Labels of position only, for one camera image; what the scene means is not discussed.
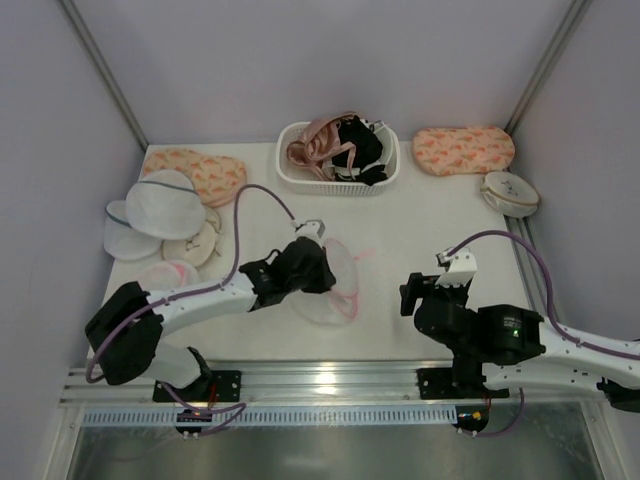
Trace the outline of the floral pad right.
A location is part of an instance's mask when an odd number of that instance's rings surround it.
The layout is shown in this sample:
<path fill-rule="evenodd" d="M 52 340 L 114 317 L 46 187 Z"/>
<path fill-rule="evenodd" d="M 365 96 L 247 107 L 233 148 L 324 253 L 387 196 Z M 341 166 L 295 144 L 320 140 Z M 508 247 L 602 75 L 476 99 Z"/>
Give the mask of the floral pad right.
<path fill-rule="evenodd" d="M 515 157 L 512 138 L 495 126 L 424 128 L 411 142 L 417 166 L 433 176 L 502 171 Z"/>

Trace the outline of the frame post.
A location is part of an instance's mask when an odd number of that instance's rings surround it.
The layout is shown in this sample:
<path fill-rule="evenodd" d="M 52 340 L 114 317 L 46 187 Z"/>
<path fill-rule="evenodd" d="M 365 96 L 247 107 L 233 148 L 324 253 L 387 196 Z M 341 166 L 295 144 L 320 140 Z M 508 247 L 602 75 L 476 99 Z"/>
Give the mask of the frame post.
<path fill-rule="evenodd" d="M 569 2 L 504 127 L 508 135 L 513 136 L 518 130 L 593 3 L 593 0 Z"/>
<path fill-rule="evenodd" d="M 126 123 L 137 144 L 143 151 L 145 151 L 149 146 L 147 136 L 136 118 L 136 115 L 124 95 L 124 92 L 118 84 L 107 59 L 94 38 L 94 35 L 76 5 L 76 2 L 72 0 L 59 0 L 57 1 L 57 4 L 60 6 L 71 30 L 74 32 L 81 47 L 85 51 L 114 106 Z"/>

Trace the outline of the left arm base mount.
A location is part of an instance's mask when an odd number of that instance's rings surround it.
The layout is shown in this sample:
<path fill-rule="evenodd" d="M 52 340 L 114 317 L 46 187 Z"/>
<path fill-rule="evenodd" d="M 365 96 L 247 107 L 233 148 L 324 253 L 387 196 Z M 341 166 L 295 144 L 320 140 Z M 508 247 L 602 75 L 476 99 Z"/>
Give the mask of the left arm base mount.
<path fill-rule="evenodd" d="M 240 370 L 213 370 L 210 376 L 198 379 L 188 387 L 172 387 L 171 390 L 186 403 L 238 402 L 241 380 Z"/>

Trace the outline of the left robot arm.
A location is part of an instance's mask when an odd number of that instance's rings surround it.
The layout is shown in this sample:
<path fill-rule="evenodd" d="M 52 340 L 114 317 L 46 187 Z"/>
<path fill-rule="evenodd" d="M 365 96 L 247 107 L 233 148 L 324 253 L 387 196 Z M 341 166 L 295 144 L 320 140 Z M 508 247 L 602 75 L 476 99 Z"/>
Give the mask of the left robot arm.
<path fill-rule="evenodd" d="M 196 348 L 174 347 L 166 337 L 216 317 L 278 305 L 298 291 L 321 295 L 335 283 L 325 248 L 308 237 L 241 265 L 223 280 L 167 291 L 125 283 L 85 327 L 93 350 L 86 380 L 120 386 L 149 378 L 176 399 L 203 401 L 213 371 Z"/>

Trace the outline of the blue-trimmed mesh bag top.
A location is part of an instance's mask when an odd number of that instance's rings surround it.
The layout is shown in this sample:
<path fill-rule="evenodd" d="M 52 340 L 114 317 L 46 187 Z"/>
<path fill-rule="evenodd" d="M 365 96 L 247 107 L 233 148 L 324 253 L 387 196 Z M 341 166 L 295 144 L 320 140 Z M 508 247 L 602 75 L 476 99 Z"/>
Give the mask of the blue-trimmed mesh bag top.
<path fill-rule="evenodd" d="M 135 230 L 161 240 L 184 240 L 197 234 L 206 211 L 191 180 L 172 169 L 138 180 L 125 199 L 126 218 Z"/>

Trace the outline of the pink-trimmed mesh laundry bag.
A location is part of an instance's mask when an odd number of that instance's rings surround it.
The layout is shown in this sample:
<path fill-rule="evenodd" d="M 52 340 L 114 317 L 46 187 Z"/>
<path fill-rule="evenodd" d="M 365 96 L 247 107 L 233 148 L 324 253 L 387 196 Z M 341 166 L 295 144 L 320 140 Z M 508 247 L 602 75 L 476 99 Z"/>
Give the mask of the pink-trimmed mesh laundry bag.
<path fill-rule="evenodd" d="M 302 316 L 315 325 L 346 326 L 359 313 L 359 267 L 364 260 L 375 254 L 375 250 L 369 248 L 354 254 L 336 238 L 327 239 L 324 249 L 336 283 L 323 294 L 307 294 L 302 301 Z"/>

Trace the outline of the right frame post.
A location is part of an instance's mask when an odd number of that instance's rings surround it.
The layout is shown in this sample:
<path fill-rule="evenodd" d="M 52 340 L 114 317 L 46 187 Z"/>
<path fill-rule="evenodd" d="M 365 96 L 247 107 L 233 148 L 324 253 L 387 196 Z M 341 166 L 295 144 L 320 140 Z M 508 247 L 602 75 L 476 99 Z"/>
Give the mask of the right frame post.
<path fill-rule="evenodd" d="M 518 130 L 593 3 L 593 0 L 569 2 L 504 127 L 508 135 L 513 136 Z"/>

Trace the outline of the beige-trimmed laundry bag right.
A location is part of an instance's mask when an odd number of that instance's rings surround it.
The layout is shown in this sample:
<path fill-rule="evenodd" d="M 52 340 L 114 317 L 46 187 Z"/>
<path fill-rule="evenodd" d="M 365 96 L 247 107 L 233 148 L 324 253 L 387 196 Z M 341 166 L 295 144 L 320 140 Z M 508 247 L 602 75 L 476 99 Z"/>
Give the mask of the beige-trimmed laundry bag right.
<path fill-rule="evenodd" d="M 506 217 L 521 219 L 538 209 L 540 196 L 524 179 L 506 171 L 482 177 L 480 193 L 487 204 Z"/>

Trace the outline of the floral pad left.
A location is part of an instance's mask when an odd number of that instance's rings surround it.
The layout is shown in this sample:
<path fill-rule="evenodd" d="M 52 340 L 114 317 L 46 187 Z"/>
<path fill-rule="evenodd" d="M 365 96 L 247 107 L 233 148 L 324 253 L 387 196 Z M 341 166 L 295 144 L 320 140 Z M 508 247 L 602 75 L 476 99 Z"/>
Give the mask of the floral pad left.
<path fill-rule="evenodd" d="M 230 156 L 207 155 L 187 148 L 164 148 L 149 153 L 142 173 L 170 169 L 189 178 L 201 203 L 217 208 L 232 202 L 241 187 L 247 184 L 245 164 Z"/>

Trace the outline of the aluminium mounting rail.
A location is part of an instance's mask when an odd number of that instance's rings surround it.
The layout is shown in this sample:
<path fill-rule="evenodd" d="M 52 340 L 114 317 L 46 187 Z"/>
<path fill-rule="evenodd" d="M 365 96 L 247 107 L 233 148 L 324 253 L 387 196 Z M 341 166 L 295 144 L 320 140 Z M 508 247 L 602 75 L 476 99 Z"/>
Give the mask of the aluminium mounting rail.
<path fill-rule="evenodd" d="M 448 361 L 276 361 L 213 362 L 214 370 L 241 372 L 240 400 L 264 405 L 347 405 L 420 401 L 417 371 L 448 367 Z M 519 366 L 483 366 L 492 390 L 523 389 L 536 401 L 591 399 L 600 378 L 580 367 L 531 361 Z M 122 386 L 101 381 L 89 384 L 81 368 L 69 371 L 59 400 L 71 406 L 150 406 L 150 379 L 138 378 Z"/>

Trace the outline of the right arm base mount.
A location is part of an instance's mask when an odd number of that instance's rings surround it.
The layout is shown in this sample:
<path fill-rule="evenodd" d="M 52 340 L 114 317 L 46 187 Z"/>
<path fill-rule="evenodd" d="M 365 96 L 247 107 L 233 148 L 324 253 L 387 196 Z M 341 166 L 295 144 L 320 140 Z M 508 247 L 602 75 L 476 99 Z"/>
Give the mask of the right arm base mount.
<path fill-rule="evenodd" d="M 416 370 L 417 386 L 422 400 L 506 399 L 508 389 L 491 390 L 481 373 L 464 376 L 453 367 L 429 367 Z"/>

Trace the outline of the pink-trimmed flat mesh bag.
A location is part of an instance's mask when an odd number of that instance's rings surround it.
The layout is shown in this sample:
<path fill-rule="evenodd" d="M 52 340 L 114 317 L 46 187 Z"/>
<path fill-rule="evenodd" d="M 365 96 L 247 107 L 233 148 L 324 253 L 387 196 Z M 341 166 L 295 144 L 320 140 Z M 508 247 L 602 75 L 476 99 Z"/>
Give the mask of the pink-trimmed flat mesh bag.
<path fill-rule="evenodd" d="M 161 291 L 191 286 L 201 281 L 195 267 L 182 260 L 156 262 L 140 271 L 134 280 L 146 291 Z"/>

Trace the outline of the pink bra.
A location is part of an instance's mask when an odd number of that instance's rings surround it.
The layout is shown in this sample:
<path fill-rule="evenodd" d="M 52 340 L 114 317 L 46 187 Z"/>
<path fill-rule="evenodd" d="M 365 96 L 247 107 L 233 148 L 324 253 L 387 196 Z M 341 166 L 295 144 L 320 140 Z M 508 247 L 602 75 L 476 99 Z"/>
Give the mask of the pink bra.
<path fill-rule="evenodd" d="M 348 151 L 349 161 L 353 160 L 355 146 L 351 142 L 342 144 L 338 135 L 340 121 L 353 116 L 356 116 L 355 112 L 347 111 L 332 117 L 313 120 L 302 131 L 299 138 L 295 140 L 302 142 L 308 157 L 318 162 L 318 166 L 323 172 L 321 177 L 323 179 L 331 180 L 333 178 L 332 175 L 324 171 L 325 164 L 327 162 L 331 163 L 333 156 Z"/>
<path fill-rule="evenodd" d="M 322 169 L 318 166 L 317 161 L 308 157 L 302 142 L 289 143 L 286 148 L 286 157 L 292 165 L 311 172 L 317 178 L 322 177 Z"/>

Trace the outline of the beige laundry bag left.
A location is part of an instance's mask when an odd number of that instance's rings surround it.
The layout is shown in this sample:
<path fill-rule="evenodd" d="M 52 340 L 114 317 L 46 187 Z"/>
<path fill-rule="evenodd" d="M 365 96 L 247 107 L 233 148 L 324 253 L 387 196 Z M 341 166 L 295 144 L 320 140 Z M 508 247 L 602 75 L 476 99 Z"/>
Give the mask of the beige laundry bag left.
<path fill-rule="evenodd" d="M 166 240 L 161 246 L 165 261 L 183 261 L 195 268 L 204 266 L 223 240 L 222 217 L 217 210 L 205 208 L 206 219 L 200 230 L 185 240 Z"/>

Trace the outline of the black bra in basket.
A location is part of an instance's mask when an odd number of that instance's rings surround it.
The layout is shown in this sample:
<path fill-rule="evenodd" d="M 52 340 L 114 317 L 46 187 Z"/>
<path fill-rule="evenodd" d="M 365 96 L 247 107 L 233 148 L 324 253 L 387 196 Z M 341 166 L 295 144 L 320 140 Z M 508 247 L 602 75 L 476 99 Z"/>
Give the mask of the black bra in basket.
<path fill-rule="evenodd" d="M 385 181 L 388 176 L 380 161 L 383 144 L 374 132 L 376 125 L 359 116 L 340 121 L 338 135 L 342 144 L 351 142 L 355 154 L 349 161 L 345 151 L 332 157 L 334 179 L 339 182 L 359 182 L 372 186 Z"/>

